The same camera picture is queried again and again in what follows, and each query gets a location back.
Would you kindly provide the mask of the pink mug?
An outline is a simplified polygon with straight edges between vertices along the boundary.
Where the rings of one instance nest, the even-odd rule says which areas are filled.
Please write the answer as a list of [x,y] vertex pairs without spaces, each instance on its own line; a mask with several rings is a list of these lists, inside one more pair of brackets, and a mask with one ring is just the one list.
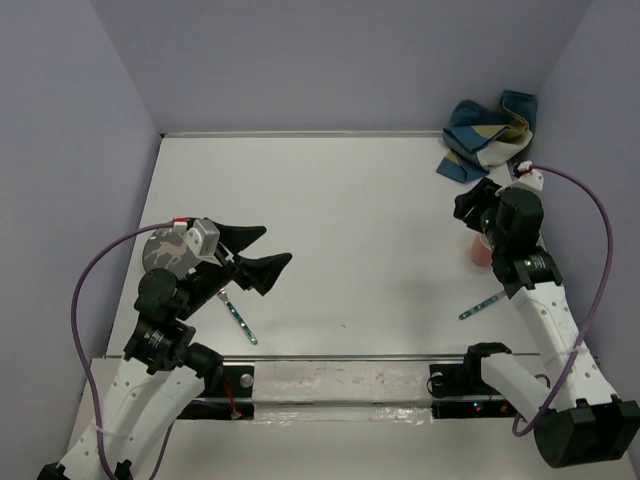
[[478,233],[470,248],[471,261],[478,267],[489,267],[492,262],[492,253],[492,247],[487,237]]

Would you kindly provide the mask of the fork with teal handle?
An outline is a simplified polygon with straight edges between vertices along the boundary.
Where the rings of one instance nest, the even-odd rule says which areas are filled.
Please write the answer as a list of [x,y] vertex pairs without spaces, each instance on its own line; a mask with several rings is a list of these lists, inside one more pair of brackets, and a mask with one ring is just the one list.
[[251,342],[251,344],[256,346],[258,344],[257,337],[255,336],[253,331],[250,329],[250,327],[247,325],[246,321],[244,320],[242,315],[239,313],[239,311],[236,309],[234,304],[229,300],[227,292],[224,289],[221,289],[218,292],[217,297],[226,306],[227,310],[232,315],[232,317],[234,318],[238,326],[242,329],[242,331],[244,332],[248,340]]

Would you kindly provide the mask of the blue beige checked placemat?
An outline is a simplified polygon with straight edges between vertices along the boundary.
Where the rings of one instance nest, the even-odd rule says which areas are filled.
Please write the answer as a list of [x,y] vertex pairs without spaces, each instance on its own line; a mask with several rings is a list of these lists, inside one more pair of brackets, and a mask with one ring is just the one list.
[[436,172],[461,184],[487,176],[528,147],[537,109],[536,96],[513,90],[502,92],[498,110],[473,100],[461,101],[442,130],[448,151]]

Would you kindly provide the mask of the dark reindeer plate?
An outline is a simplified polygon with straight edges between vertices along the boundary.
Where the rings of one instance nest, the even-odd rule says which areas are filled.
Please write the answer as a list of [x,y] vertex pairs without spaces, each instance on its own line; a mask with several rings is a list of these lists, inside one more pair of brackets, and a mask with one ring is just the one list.
[[181,236],[169,228],[156,230],[143,248],[142,266],[145,272],[165,269],[183,278],[198,263],[199,260]]

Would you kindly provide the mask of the spoon with teal handle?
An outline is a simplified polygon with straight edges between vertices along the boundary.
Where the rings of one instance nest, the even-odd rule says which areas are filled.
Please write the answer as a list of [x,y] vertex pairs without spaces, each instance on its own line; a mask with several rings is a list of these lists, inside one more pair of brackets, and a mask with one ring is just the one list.
[[465,310],[464,312],[462,312],[459,316],[458,319],[459,320],[464,320],[472,315],[477,314],[478,312],[486,309],[487,307],[493,305],[494,303],[496,303],[497,301],[499,301],[501,299],[501,296],[496,294],[493,295],[483,301],[481,301],[480,303],[470,307],[469,309]]

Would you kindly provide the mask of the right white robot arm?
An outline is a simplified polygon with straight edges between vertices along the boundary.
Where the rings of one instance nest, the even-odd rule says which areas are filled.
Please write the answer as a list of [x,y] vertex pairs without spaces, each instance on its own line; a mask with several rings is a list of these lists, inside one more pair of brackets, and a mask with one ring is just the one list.
[[454,216],[488,241],[493,273],[544,367],[543,374],[531,375],[505,346],[478,344],[460,368],[462,384],[502,395],[516,410],[513,434],[533,435],[552,468],[620,459],[639,431],[639,405],[619,397],[584,343],[560,271],[539,243],[539,196],[483,178],[456,197]]

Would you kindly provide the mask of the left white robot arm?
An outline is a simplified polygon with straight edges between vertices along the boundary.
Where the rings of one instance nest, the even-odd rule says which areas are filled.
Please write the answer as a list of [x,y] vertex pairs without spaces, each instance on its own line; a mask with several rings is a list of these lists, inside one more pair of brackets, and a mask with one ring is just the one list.
[[188,319],[230,283],[266,295],[293,258],[242,256],[266,233],[263,226],[182,217],[146,230],[166,236],[143,258],[138,317],[115,378],[100,395],[83,347],[76,348],[94,416],[69,451],[41,469],[41,479],[135,478],[153,446],[167,444],[179,415],[225,381],[222,355],[195,342]]

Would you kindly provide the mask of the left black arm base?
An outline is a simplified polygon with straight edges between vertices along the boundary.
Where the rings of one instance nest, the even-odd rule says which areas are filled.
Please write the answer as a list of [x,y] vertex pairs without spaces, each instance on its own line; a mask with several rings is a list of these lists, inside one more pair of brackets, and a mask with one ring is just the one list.
[[205,383],[204,391],[182,411],[179,420],[252,420],[255,406],[255,367],[249,363],[229,363],[219,381]]

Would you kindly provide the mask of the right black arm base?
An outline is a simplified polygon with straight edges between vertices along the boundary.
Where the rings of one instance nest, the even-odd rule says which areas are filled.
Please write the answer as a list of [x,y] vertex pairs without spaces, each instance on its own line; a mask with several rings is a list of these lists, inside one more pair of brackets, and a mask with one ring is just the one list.
[[501,394],[471,379],[462,363],[431,364],[426,388],[436,420],[513,418],[516,413]]

